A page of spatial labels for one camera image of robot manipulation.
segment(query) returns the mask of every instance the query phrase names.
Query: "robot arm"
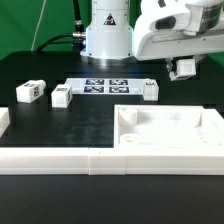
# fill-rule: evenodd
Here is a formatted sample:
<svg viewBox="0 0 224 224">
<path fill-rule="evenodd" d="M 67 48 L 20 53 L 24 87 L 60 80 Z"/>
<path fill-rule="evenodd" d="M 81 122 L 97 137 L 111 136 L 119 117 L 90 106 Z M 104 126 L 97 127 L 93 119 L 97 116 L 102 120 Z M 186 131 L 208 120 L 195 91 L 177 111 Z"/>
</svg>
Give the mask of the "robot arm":
<svg viewBox="0 0 224 224">
<path fill-rule="evenodd" d="M 138 60 L 224 51 L 223 0 L 142 0 L 133 38 Z"/>
</svg>

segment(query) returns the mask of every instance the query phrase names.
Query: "green wall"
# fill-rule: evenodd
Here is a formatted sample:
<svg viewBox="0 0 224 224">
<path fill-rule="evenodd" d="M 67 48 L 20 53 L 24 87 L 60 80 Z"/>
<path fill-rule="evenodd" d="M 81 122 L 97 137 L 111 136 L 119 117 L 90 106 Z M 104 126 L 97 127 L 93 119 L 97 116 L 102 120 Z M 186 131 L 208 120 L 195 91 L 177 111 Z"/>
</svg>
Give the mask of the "green wall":
<svg viewBox="0 0 224 224">
<path fill-rule="evenodd" d="M 44 0 L 0 0 L 0 59 L 15 51 L 31 50 Z M 130 0 L 130 25 L 140 15 L 141 0 Z M 79 0 L 82 20 L 91 22 L 91 0 Z M 35 48 L 59 34 L 74 31 L 72 0 L 47 0 Z M 47 50 L 71 50 L 71 46 L 50 46 Z M 224 53 L 211 55 L 224 66 Z"/>
</svg>

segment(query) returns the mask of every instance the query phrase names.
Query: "black tabletop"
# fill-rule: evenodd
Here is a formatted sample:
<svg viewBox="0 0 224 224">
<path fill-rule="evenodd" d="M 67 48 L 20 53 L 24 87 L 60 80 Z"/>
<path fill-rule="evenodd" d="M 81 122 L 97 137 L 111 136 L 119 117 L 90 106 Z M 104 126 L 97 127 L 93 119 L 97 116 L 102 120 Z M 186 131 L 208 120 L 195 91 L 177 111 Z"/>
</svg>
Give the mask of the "black tabletop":
<svg viewBox="0 0 224 224">
<path fill-rule="evenodd" d="M 74 95 L 53 109 L 50 94 L 69 77 L 156 79 L 159 101 Z M 15 88 L 39 79 L 44 95 L 18 103 Z M 223 115 L 224 69 L 207 57 L 197 76 L 171 82 L 164 60 L 101 67 L 72 53 L 17 52 L 0 62 L 0 106 L 11 119 L 1 147 L 113 147 L 115 104 L 203 105 Z M 0 176 L 0 223 L 224 223 L 223 189 L 223 176 Z"/>
</svg>

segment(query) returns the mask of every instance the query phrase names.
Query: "small white block with black marking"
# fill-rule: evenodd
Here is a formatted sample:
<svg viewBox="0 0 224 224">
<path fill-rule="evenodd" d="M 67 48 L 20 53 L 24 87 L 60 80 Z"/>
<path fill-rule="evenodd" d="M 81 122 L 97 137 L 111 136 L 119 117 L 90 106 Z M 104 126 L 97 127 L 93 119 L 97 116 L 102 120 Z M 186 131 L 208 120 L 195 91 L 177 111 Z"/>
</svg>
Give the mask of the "small white block with black marking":
<svg viewBox="0 0 224 224">
<path fill-rule="evenodd" d="M 69 84 L 57 85 L 51 93 L 52 107 L 67 108 L 72 100 L 72 86 Z"/>
<path fill-rule="evenodd" d="M 0 138 L 10 124 L 8 108 L 0 108 Z"/>
<path fill-rule="evenodd" d="M 44 94 L 46 83 L 43 80 L 30 80 L 16 88 L 18 102 L 31 103 Z"/>
<path fill-rule="evenodd" d="M 158 101 L 159 86 L 154 79 L 145 79 L 143 84 L 143 98 L 144 100 Z"/>
</svg>

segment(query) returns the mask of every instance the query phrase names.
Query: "white box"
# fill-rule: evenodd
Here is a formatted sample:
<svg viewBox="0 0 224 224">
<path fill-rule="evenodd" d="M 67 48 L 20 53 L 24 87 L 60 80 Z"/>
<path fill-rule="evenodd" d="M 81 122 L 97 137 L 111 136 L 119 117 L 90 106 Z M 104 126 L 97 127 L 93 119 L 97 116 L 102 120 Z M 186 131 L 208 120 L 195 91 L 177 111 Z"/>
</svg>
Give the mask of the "white box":
<svg viewBox="0 0 224 224">
<path fill-rule="evenodd" d="M 57 85 L 51 93 L 52 107 L 67 108 L 72 100 L 72 86 L 69 84 Z"/>
<path fill-rule="evenodd" d="M 158 101 L 159 86 L 154 79 L 146 79 L 143 84 L 143 98 L 144 100 Z"/>
<path fill-rule="evenodd" d="M 30 80 L 16 88 L 17 101 L 31 103 L 44 94 L 46 83 L 43 80 Z"/>
<path fill-rule="evenodd" d="M 170 72 L 171 81 L 186 80 L 196 75 L 195 59 L 179 60 L 176 65 L 176 72 Z"/>
<path fill-rule="evenodd" d="M 0 108 L 0 138 L 10 124 L 8 108 Z"/>
<path fill-rule="evenodd" d="M 138 111 L 136 124 L 120 124 L 124 108 Z M 116 105 L 114 116 L 115 156 L 125 157 L 125 174 L 224 175 L 224 120 L 216 110 Z"/>
</svg>

